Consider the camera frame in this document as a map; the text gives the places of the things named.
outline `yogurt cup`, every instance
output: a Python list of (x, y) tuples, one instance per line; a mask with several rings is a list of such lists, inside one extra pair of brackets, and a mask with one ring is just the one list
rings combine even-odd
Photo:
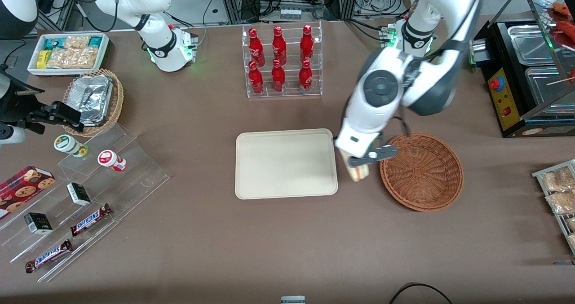
[(74, 137), (63, 134), (54, 140), (54, 149), (59, 152), (73, 155), (74, 157), (84, 157), (88, 153), (88, 146), (78, 142)]
[(117, 172), (126, 169), (126, 159), (122, 159), (117, 153), (105, 150), (98, 155), (98, 163), (104, 167), (110, 167)]

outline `cookie box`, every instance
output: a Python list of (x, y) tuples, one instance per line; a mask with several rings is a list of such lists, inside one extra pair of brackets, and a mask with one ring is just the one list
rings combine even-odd
[[(69, 35), (80, 35), (80, 36), (91, 36), (91, 37), (101, 37), (102, 41), (98, 47), (98, 54), (96, 56), (96, 61), (92, 68), (76, 68), (76, 69), (41, 69), (37, 67), (38, 58), (40, 58), (40, 52), (45, 48), (46, 40), (53, 40), (55, 38), (63, 38)], [(104, 57), (106, 55), (106, 49), (109, 44), (109, 38), (102, 32), (68, 32), (60, 34), (45, 34), (38, 38), (38, 42), (34, 49), (34, 53), (28, 63), (28, 71), (30, 74), (36, 76), (67, 76), (67, 75), (80, 75), (88, 73), (89, 71), (98, 70), (102, 66)]]
[(55, 182), (52, 173), (28, 166), (0, 184), (0, 220)]

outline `beige tray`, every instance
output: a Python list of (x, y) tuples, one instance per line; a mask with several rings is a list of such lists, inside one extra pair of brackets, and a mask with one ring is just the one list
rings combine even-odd
[(236, 140), (240, 199), (333, 195), (337, 173), (327, 129), (247, 132)]

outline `white container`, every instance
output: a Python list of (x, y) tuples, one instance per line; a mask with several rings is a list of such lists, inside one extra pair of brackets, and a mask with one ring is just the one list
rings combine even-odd
[(85, 144), (78, 142), (68, 134), (63, 134), (54, 140), (54, 149), (76, 158), (84, 157), (88, 153), (88, 147)]
[(236, 140), (240, 199), (333, 195), (337, 171), (327, 129), (246, 132)]
[(126, 159), (122, 159), (117, 153), (111, 150), (105, 150), (98, 155), (98, 163), (104, 167), (110, 167), (117, 172), (126, 168)]
[[(41, 50), (44, 50), (44, 46), (46, 44), (46, 40), (53, 40), (55, 38), (62, 38), (65, 36), (70, 35), (80, 35), (80, 36), (92, 36), (92, 37), (101, 37), (102, 42), (98, 48), (98, 55), (96, 55), (96, 61), (94, 62), (94, 67), (92, 68), (76, 68), (76, 69), (39, 69), (36, 66), (38, 61), (38, 56)], [(104, 56), (106, 54), (107, 45), (109, 43), (109, 38), (102, 32), (68, 32), (68, 33), (60, 33), (60, 34), (48, 34), (42, 35), (38, 38), (38, 42), (36, 43), (36, 47), (34, 49), (34, 53), (30, 59), (30, 63), (28, 63), (28, 71), (30, 74), (38, 75), (38, 76), (64, 76), (64, 75), (80, 75), (84, 73), (88, 73), (91, 70), (100, 69), (102, 66), (102, 62), (104, 60)]]

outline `red button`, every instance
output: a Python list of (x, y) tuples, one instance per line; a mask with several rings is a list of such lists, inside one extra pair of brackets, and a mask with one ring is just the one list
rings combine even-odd
[(499, 86), (501, 86), (499, 79), (491, 79), (491, 82), (489, 82), (489, 88), (493, 89), (493, 91), (497, 90)]

